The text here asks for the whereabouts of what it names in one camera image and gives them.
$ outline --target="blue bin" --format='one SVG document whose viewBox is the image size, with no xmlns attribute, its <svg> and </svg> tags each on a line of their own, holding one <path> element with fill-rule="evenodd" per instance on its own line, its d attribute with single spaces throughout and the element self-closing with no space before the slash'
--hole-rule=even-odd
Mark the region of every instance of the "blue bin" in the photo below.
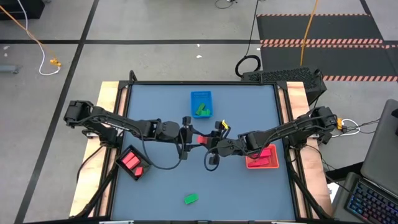
<svg viewBox="0 0 398 224">
<path fill-rule="evenodd" d="M 197 115 L 196 112 L 200 105 L 204 103 L 204 110 L 210 110 L 210 114 Z M 211 91 L 192 91 L 191 92 L 191 114 L 193 118 L 209 118 L 213 115 L 213 101 Z"/>
</svg>

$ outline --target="gray floor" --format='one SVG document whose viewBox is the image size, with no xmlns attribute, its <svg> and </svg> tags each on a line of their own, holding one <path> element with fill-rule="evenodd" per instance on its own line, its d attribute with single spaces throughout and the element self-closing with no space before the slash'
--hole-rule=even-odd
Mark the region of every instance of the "gray floor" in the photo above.
<svg viewBox="0 0 398 224">
<path fill-rule="evenodd" d="M 40 39 L 79 39 L 93 0 L 53 0 L 40 20 L 29 21 Z M 258 13 L 309 13 L 315 0 L 267 0 Z M 398 40 L 395 0 L 367 0 L 386 40 Z M 247 39 L 255 0 L 215 9 L 213 0 L 100 0 L 88 39 Z M 363 13 L 359 0 L 320 0 L 318 13 Z M 258 31 L 255 28 L 255 39 Z M 28 39 L 10 21 L 0 21 L 0 39 Z M 23 65 L 18 75 L 0 75 L 0 223 L 16 217 L 42 147 L 76 45 L 50 45 L 64 66 L 58 75 L 37 73 L 36 45 L 0 45 L 0 63 Z M 133 69 L 140 80 L 239 80 L 236 62 L 247 45 L 85 45 L 70 86 L 69 100 L 96 102 L 102 81 L 123 80 Z M 259 54 L 258 46 L 251 52 Z M 245 63 L 247 71 L 253 62 Z M 46 65 L 44 70 L 52 67 Z M 319 105 L 358 123 L 377 119 L 397 83 L 327 82 Z M 342 167 L 364 158 L 371 134 L 333 139 L 321 150 L 328 163 Z M 58 122 L 25 222 L 67 218 L 86 139 Z"/>
</svg>

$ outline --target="blue table surface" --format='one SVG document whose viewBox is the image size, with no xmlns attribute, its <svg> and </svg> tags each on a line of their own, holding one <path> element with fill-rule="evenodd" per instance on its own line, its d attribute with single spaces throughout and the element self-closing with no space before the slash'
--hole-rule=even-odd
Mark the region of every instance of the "blue table surface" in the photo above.
<svg viewBox="0 0 398 224">
<path fill-rule="evenodd" d="M 189 116 L 191 91 L 212 92 L 214 115 L 192 119 L 202 133 L 214 130 L 225 119 L 232 127 L 229 138 L 279 125 L 274 87 L 236 85 L 133 85 L 128 117 L 157 119 L 181 124 Z M 125 134 L 123 149 L 130 144 L 142 152 L 141 141 Z M 119 169 L 113 220 L 294 220 L 282 141 L 275 141 L 279 168 L 249 170 L 245 158 L 222 157 L 220 166 L 208 172 L 203 166 L 204 147 L 194 148 L 174 170 L 151 167 L 135 181 Z M 178 161 L 173 144 L 146 142 L 150 159 L 170 167 Z M 186 205 L 184 197 L 198 194 Z"/>
</svg>

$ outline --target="white power cord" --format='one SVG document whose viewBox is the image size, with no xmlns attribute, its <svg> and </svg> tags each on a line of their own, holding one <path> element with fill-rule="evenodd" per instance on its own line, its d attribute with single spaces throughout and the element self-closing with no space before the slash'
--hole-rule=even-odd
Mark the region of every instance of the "white power cord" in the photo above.
<svg viewBox="0 0 398 224">
<path fill-rule="evenodd" d="M 26 23 L 25 23 L 25 31 L 26 31 L 26 34 L 27 34 L 32 40 L 34 40 L 34 38 L 29 34 L 28 29 L 27 29 L 27 28 L 28 28 L 28 21 L 27 21 L 26 11 L 25 11 L 25 9 L 24 9 L 24 7 L 23 7 L 23 5 L 22 5 L 22 3 L 21 3 L 20 0 L 18 0 L 18 3 L 19 3 L 19 5 L 20 5 L 22 11 L 24 11 L 25 21 L 26 21 Z M 53 73 L 42 73 L 42 67 L 43 67 L 44 60 L 45 60 L 45 53 L 44 53 L 44 50 L 43 50 L 42 45 L 41 45 L 41 44 L 38 44 L 38 45 L 39 45 L 39 47 L 40 47 L 40 50 L 42 50 L 42 54 L 43 54 L 42 63 L 40 64 L 40 67 L 39 67 L 39 73 L 40 73 L 41 75 L 54 75 L 54 74 L 57 74 L 57 73 L 61 70 L 61 67 L 59 67 L 59 66 L 58 66 L 57 71 L 55 71 L 55 72 L 53 72 Z"/>
<path fill-rule="evenodd" d="M 358 133 L 361 132 L 361 128 L 359 127 L 359 125 L 355 121 L 353 121 L 352 119 L 342 119 L 341 120 L 341 125 L 344 125 L 344 121 L 351 121 L 353 124 L 355 124 L 357 131 L 354 132 L 354 133 L 337 134 L 337 135 L 331 136 L 332 138 L 339 137 L 339 136 L 350 136 L 350 135 L 358 134 Z"/>
</svg>

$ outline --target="orange cable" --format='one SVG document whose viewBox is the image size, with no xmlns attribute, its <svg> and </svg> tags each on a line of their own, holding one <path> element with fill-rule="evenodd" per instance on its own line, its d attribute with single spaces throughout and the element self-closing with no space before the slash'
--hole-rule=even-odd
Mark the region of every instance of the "orange cable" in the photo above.
<svg viewBox="0 0 398 224">
<path fill-rule="evenodd" d="M 1 9 L 5 14 L 7 14 L 7 16 L 9 16 L 20 28 L 24 29 L 24 30 L 28 33 L 28 36 L 29 36 L 32 40 L 36 41 L 36 43 L 39 44 L 40 46 L 45 47 L 45 48 L 50 52 L 50 54 L 53 55 L 54 58 L 57 58 L 57 57 L 55 56 L 54 52 L 53 52 L 51 49 L 49 49 L 49 48 L 46 47 L 44 44 L 42 44 L 40 41 L 38 41 L 38 40 L 36 39 L 36 37 L 35 37 L 32 33 L 29 32 L 29 30 L 27 30 L 23 25 L 21 25 L 21 24 L 20 24 L 11 14 L 9 14 L 9 13 L 5 10 L 5 8 L 3 8 L 1 5 L 0 5 L 0 9 Z"/>
<path fill-rule="evenodd" d="M 314 5 L 313 10 L 312 10 L 312 12 L 311 12 L 311 16 L 310 16 L 310 20 L 309 20 L 308 25 L 307 25 L 307 29 L 305 30 L 304 39 L 303 39 L 303 46 L 302 46 L 302 48 L 301 48 L 300 66 L 303 65 L 304 48 L 305 48 L 305 43 L 306 43 L 306 41 L 307 41 L 307 34 L 308 34 L 308 31 L 310 30 L 310 26 L 311 26 L 311 22 L 312 22 L 312 17 L 313 17 L 313 15 L 315 14 L 315 11 L 317 10 L 317 7 L 318 7 L 318 0 L 315 1 L 315 5 Z"/>
</svg>

